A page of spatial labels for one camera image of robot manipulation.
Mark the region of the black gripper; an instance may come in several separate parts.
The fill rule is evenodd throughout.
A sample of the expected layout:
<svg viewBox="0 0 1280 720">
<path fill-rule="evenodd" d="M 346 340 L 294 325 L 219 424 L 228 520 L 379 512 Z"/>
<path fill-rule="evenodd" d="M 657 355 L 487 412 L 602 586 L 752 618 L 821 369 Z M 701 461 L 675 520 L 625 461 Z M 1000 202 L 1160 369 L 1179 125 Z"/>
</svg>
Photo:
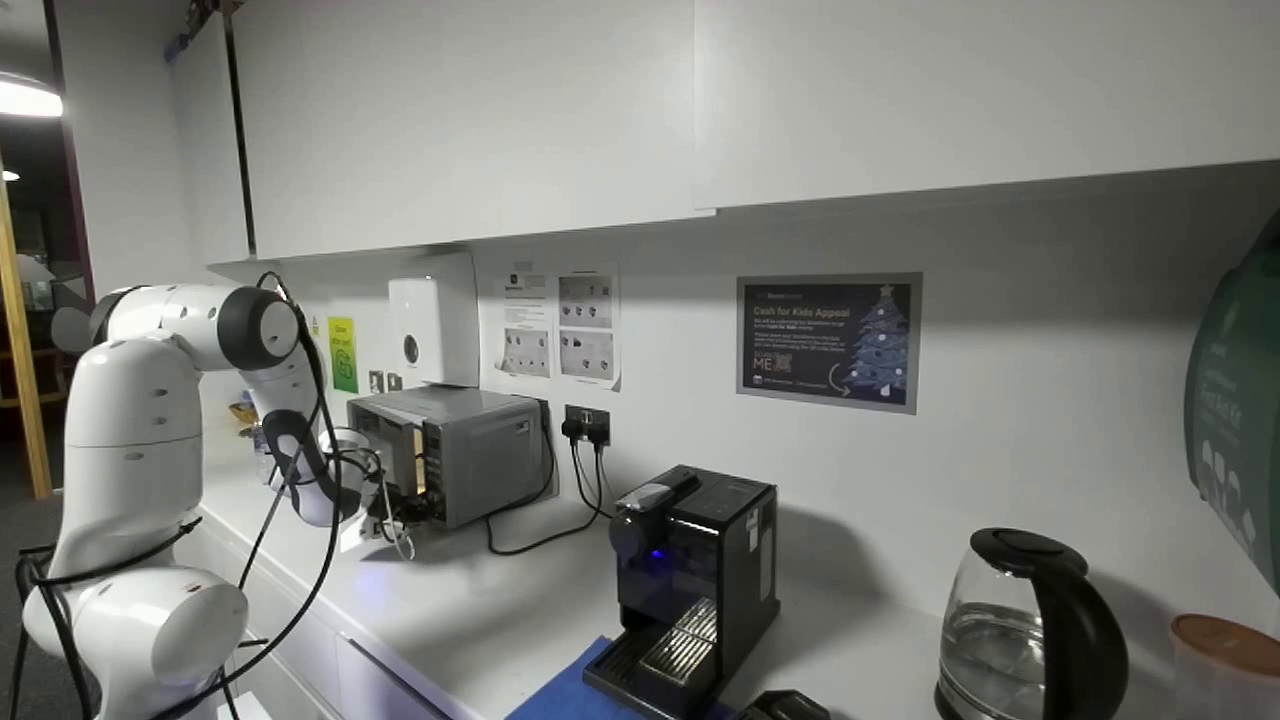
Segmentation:
<svg viewBox="0 0 1280 720">
<path fill-rule="evenodd" d="M 379 463 L 367 463 L 361 472 L 357 494 L 361 494 L 363 520 L 373 529 L 383 529 L 398 515 L 398 490 L 389 483 Z M 393 540 L 402 562 L 415 562 L 415 540 L 402 520 L 389 524 L 389 540 Z"/>
</svg>

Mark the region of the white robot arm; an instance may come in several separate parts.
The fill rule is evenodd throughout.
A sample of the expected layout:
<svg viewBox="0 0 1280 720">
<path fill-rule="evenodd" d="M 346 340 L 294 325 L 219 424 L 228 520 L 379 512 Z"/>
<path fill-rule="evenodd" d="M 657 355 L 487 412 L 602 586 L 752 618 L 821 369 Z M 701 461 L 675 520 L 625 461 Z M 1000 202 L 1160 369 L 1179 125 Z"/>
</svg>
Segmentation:
<svg viewBox="0 0 1280 720">
<path fill-rule="evenodd" d="M 174 547 L 206 496 L 210 371 L 240 371 L 305 524 L 363 512 L 320 453 L 320 366 L 305 313 L 269 287 L 136 283 L 106 298 L 66 415 L 66 515 L 24 600 L 28 642 L 95 680 L 89 720 L 184 720 L 233 659 L 247 596 L 182 570 Z"/>
</svg>

